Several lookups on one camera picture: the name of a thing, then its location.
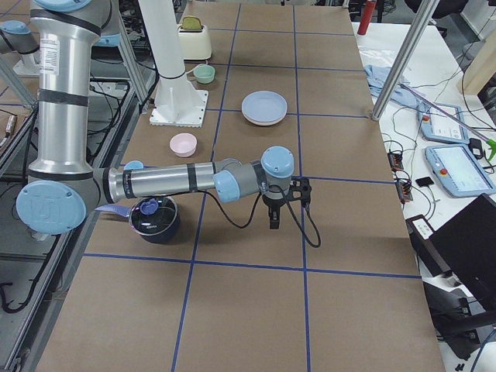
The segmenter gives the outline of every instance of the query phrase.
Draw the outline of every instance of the blue plate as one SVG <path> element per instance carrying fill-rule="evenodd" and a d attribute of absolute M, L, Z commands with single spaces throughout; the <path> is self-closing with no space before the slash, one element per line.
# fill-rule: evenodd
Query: blue plate
<path fill-rule="evenodd" d="M 288 103 L 274 91 L 255 91 L 243 99 L 241 111 L 254 124 L 271 126 L 286 116 Z"/>

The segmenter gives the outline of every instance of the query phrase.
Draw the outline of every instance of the pink bowl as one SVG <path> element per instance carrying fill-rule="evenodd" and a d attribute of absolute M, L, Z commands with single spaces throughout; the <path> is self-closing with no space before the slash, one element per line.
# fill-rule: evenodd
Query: pink bowl
<path fill-rule="evenodd" d="M 196 137 L 190 133 L 179 133 L 169 142 L 171 150 L 179 157 L 190 157 L 196 151 Z"/>

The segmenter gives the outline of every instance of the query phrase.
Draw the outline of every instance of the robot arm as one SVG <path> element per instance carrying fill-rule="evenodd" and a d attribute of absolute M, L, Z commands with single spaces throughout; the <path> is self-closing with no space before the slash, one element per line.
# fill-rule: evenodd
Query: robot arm
<path fill-rule="evenodd" d="M 0 53 L 27 55 L 37 52 L 39 48 L 31 30 L 23 22 L 12 20 L 0 23 Z"/>
<path fill-rule="evenodd" d="M 86 162 L 91 47 L 102 29 L 108 27 L 111 36 L 112 27 L 119 26 L 113 1 L 31 2 L 31 19 L 40 31 L 39 142 L 29 183 L 16 200 L 21 220 L 35 231 L 60 234 L 79 226 L 98 206 L 122 198 L 215 188 L 222 202 L 261 192 L 270 227 L 277 228 L 279 208 L 287 200 L 303 202 L 292 197 L 294 160 L 283 147 L 271 147 L 250 164 L 224 160 L 120 172 L 93 169 Z"/>

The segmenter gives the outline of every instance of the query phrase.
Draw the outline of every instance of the green cup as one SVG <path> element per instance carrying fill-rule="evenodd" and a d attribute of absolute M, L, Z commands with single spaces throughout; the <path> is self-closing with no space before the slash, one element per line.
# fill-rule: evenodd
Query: green cup
<path fill-rule="evenodd" d="M 198 83 L 212 83 L 215 77 L 215 68 L 208 64 L 200 64 L 193 70 L 193 75 Z"/>

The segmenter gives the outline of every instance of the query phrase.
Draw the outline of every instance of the white pillar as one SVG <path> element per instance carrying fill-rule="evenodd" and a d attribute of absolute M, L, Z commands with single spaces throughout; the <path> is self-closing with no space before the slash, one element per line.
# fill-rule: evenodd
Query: white pillar
<path fill-rule="evenodd" d="M 172 0 L 139 0 L 160 74 L 150 124 L 202 126 L 208 92 L 188 81 Z"/>

